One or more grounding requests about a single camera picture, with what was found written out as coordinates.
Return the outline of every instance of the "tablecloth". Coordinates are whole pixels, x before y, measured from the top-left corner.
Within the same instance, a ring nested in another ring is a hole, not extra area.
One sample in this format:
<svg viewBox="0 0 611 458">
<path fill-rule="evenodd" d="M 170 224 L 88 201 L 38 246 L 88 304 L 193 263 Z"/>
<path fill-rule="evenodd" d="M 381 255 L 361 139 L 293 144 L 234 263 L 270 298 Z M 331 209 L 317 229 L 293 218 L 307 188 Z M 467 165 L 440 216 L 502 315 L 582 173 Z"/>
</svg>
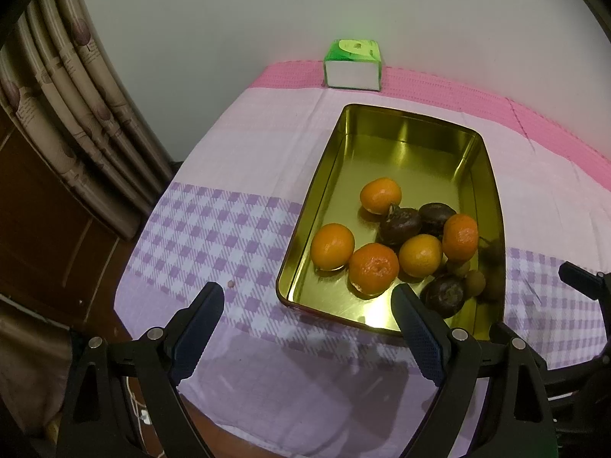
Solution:
<svg viewBox="0 0 611 458">
<path fill-rule="evenodd" d="M 281 305 L 274 282 L 342 108 L 367 103 L 479 132 L 506 239 L 505 322 L 550 368 L 603 347 L 598 304 L 567 287 L 564 260 L 611 270 L 611 163 L 506 97 L 385 68 L 380 93 L 323 87 L 320 62 L 268 67 L 201 139 L 160 199 L 121 279 L 115 309 L 140 336 L 207 281 L 226 306 L 179 390 L 215 423 L 285 456 L 396 457 L 435 394 L 400 338 Z M 452 456 L 465 453 L 479 381 Z"/>
</svg>

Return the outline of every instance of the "orange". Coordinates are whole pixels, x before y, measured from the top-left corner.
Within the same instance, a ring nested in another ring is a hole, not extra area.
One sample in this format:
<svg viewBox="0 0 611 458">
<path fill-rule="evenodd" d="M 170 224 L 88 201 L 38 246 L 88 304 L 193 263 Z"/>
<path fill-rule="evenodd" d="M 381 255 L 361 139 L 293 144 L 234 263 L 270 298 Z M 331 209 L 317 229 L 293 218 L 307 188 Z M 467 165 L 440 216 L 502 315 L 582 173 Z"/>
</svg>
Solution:
<svg viewBox="0 0 611 458">
<path fill-rule="evenodd" d="M 354 236 L 341 224 L 320 227 L 310 246 L 310 257 L 320 270 L 336 270 L 343 267 L 354 251 Z"/>
<path fill-rule="evenodd" d="M 465 214 L 452 215 L 444 224 L 442 246 L 448 260 L 465 262 L 477 251 L 477 222 Z"/>
<path fill-rule="evenodd" d="M 348 280 L 362 294 L 378 296 L 399 273 L 395 252 L 380 243 L 369 243 L 354 252 L 348 264 Z"/>
<path fill-rule="evenodd" d="M 418 234 L 403 243 L 399 250 L 399 263 L 411 277 L 425 278 L 441 265 L 441 243 L 430 234 Z"/>
<path fill-rule="evenodd" d="M 390 205 L 401 203 L 401 188 L 388 177 L 381 177 L 366 184 L 360 191 L 360 203 L 368 212 L 386 215 Z"/>
</svg>

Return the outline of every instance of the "gold tray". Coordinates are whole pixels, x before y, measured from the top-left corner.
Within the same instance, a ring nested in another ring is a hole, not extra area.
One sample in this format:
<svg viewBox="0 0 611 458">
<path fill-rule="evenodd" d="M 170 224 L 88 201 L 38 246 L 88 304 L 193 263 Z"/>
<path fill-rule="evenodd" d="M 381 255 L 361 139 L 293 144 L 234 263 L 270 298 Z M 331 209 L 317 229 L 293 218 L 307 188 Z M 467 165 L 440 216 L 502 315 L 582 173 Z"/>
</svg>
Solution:
<svg viewBox="0 0 611 458">
<path fill-rule="evenodd" d="M 420 208 L 441 202 L 473 217 L 480 248 L 471 268 L 481 270 L 495 303 L 469 299 L 447 319 L 478 339 L 502 319 L 505 296 L 503 218 L 493 170 L 482 137 L 436 118 L 367 105 L 347 105 L 320 160 L 276 282 L 280 301 L 363 329 L 399 333 L 390 312 L 390 293 L 361 299 L 348 289 L 344 268 L 317 272 L 310 243 L 324 224 L 338 222 L 354 234 L 355 249 L 375 241 L 378 222 L 360 206 L 361 188 L 378 177 L 391 177 L 402 189 L 401 206 Z M 431 277 L 411 283 L 419 294 Z"/>
</svg>

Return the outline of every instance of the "silver screw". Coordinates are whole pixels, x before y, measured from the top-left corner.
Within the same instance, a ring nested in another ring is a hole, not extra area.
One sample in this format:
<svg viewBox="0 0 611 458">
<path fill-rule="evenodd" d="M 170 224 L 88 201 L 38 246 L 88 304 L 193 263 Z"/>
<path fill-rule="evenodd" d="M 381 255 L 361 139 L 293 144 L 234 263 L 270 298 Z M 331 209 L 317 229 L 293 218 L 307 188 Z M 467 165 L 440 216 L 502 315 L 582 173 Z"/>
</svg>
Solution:
<svg viewBox="0 0 611 458">
<path fill-rule="evenodd" d="M 147 332 L 147 337 L 151 341 L 156 341 L 157 339 L 161 338 L 161 336 L 163 336 L 163 329 L 161 329 L 161 327 L 153 327 Z"/>
<path fill-rule="evenodd" d="M 466 339 L 469 337 L 469 334 L 467 334 L 467 331 L 465 331 L 464 329 L 454 329 L 452 331 L 452 337 L 456 339 L 456 341 L 466 341 Z"/>
<path fill-rule="evenodd" d="M 95 338 L 89 339 L 90 348 L 97 348 L 100 346 L 100 344 L 102 344 L 102 338 L 100 338 L 100 336 L 96 336 Z"/>
<path fill-rule="evenodd" d="M 526 343 L 524 341 L 522 341 L 522 339 L 520 339 L 520 338 L 513 338 L 511 340 L 511 344 L 513 345 L 513 347 L 515 349 L 524 349 L 524 348 L 526 348 Z"/>
</svg>

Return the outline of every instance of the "white wall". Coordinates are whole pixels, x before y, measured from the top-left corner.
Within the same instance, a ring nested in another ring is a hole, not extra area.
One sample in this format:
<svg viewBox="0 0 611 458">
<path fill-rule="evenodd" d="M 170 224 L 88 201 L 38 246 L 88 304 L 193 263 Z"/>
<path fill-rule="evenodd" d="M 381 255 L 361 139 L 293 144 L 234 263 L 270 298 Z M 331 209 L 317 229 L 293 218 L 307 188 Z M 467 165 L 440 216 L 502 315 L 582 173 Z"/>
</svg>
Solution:
<svg viewBox="0 0 611 458">
<path fill-rule="evenodd" d="M 387 65 L 504 94 L 611 157 L 611 44 L 582 0 L 85 0 L 175 160 L 264 67 L 380 42 Z"/>
</svg>

